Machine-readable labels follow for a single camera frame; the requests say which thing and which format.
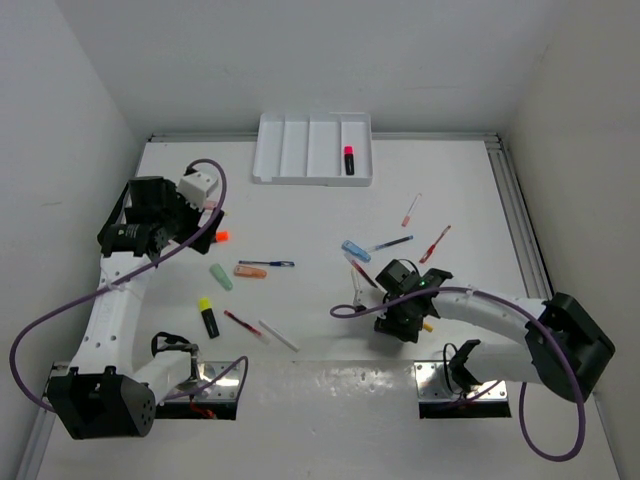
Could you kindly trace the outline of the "orange cap highlighter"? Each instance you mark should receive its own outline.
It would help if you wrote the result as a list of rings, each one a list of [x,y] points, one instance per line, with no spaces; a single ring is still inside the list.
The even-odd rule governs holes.
[[[230,238],[230,235],[228,231],[218,231],[215,235],[215,242],[216,243],[226,242],[229,240],[229,238]]]

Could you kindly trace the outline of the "dark red gel pen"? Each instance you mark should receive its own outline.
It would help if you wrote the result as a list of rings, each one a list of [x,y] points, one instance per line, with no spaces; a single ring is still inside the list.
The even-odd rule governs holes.
[[[344,254],[347,261],[351,264],[351,266],[356,270],[356,272],[367,282],[371,287],[378,289],[379,286],[377,283],[371,278],[371,276],[364,270],[362,265],[357,261],[355,257],[352,255],[345,253]]]

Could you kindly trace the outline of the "green eraser case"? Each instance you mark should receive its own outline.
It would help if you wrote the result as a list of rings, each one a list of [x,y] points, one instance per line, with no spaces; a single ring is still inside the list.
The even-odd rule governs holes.
[[[233,283],[231,279],[228,277],[227,273],[220,264],[213,264],[209,268],[209,272],[225,291],[231,291],[233,289]]]

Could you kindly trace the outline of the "yellow cap black highlighter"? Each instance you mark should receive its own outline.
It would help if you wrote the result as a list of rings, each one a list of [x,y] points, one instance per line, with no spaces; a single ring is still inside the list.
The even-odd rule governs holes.
[[[198,301],[198,308],[209,338],[218,338],[220,336],[220,331],[210,300],[206,297],[200,298]]]

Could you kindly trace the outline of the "orange eraser case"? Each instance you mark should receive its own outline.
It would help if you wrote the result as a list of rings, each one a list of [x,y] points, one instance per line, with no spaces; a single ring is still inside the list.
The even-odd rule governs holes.
[[[265,270],[242,264],[235,266],[233,274],[236,277],[242,278],[264,279],[267,277],[267,272]]]

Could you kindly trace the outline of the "pink cap black highlighter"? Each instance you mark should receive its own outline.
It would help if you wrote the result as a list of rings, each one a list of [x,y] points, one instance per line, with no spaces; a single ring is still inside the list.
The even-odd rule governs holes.
[[[353,176],[355,174],[354,149],[350,145],[344,147],[344,165],[346,175]]]

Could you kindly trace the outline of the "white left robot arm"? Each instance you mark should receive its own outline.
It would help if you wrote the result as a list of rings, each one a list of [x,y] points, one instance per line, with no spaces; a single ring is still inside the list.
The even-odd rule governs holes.
[[[161,176],[130,180],[98,234],[100,289],[81,345],[46,396],[75,440],[144,437],[156,407],[194,378],[197,347],[168,346],[141,368],[133,343],[154,261],[172,242],[206,254],[222,215],[202,217],[214,175],[187,171],[174,183]]]

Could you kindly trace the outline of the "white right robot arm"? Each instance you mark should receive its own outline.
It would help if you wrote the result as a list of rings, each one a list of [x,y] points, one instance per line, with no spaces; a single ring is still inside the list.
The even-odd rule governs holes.
[[[506,338],[470,339],[448,362],[448,377],[465,392],[499,378],[546,386],[574,402],[589,398],[615,353],[613,342],[572,296],[508,298],[464,285],[445,270],[419,274],[391,261],[376,277],[386,294],[378,333],[416,342],[421,321],[461,321]]]

